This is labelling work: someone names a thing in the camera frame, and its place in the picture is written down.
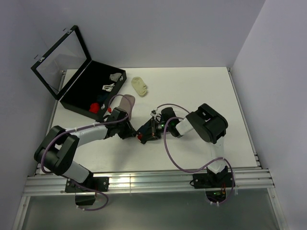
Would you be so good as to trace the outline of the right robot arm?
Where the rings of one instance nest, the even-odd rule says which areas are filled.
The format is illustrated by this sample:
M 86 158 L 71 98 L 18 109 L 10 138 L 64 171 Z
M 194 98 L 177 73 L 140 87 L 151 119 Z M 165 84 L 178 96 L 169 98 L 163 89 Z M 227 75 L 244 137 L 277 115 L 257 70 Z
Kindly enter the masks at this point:
M 208 174 L 208 183 L 219 186 L 227 177 L 229 164 L 224 159 L 224 137 L 228 128 L 227 120 L 216 110 L 204 103 L 194 112 L 188 112 L 184 118 L 179 118 L 169 104 L 158 112 L 151 111 L 151 118 L 137 130 L 137 138 L 142 144 L 155 141 L 170 133 L 176 138 L 196 131 L 200 138 L 210 147 L 210 163 L 205 166 Z

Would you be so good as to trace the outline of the beige red reindeer sock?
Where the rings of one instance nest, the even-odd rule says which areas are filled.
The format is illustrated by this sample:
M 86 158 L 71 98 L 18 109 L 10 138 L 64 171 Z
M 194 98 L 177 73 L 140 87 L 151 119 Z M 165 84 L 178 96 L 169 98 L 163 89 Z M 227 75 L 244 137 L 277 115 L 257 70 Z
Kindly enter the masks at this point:
M 90 105 L 89 111 L 91 113 L 97 114 L 99 112 L 99 110 L 100 110 L 100 104 L 99 103 L 93 103 L 93 104 Z

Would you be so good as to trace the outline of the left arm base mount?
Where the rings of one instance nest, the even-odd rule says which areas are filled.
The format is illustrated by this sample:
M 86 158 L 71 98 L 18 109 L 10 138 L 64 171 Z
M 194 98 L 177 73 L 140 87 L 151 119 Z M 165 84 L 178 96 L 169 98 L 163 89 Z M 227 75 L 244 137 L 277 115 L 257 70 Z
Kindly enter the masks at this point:
M 105 194 L 108 191 L 108 177 L 92 177 L 84 183 L 78 183 L 72 179 L 67 179 L 65 193 L 75 194 L 75 204 L 82 211 L 98 211 L 105 208 L 109 203 L 109 198 Z M 106 200 L 100 207 L 90 207 L 96 201 L 97 195 L 102 195 Z

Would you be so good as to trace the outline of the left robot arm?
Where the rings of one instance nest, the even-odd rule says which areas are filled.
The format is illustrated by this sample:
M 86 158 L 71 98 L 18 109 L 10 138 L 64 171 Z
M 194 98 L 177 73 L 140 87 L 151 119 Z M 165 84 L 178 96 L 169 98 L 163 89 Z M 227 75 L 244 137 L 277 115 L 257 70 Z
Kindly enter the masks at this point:
M 97 140 L 105 140 L 118 135 L 121 139 L 136 136 L 128 113 L 116 107 L 103 123 L 75 129 L 54 126 L 34 153 L 34 160 L 47 168 L 50 173 L 63 176 L 76 182 L 82 191 L 89 191 L 97 186 L 93 173 L 76 163 L 73 159 L 78 147 Z

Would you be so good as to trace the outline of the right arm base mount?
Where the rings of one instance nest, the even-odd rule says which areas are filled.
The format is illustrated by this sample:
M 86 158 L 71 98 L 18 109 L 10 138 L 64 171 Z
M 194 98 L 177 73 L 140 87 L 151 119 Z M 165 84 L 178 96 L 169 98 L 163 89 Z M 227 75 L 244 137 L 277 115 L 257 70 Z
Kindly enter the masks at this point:
M 206 189 L 207 199 L 213 203 L 221 203 L 227 198 L 227 188 L 234 189 L 235 181 L 230 172 L 223 174 L 195 173 L 192 175 L 190 185 L 194 189 Z

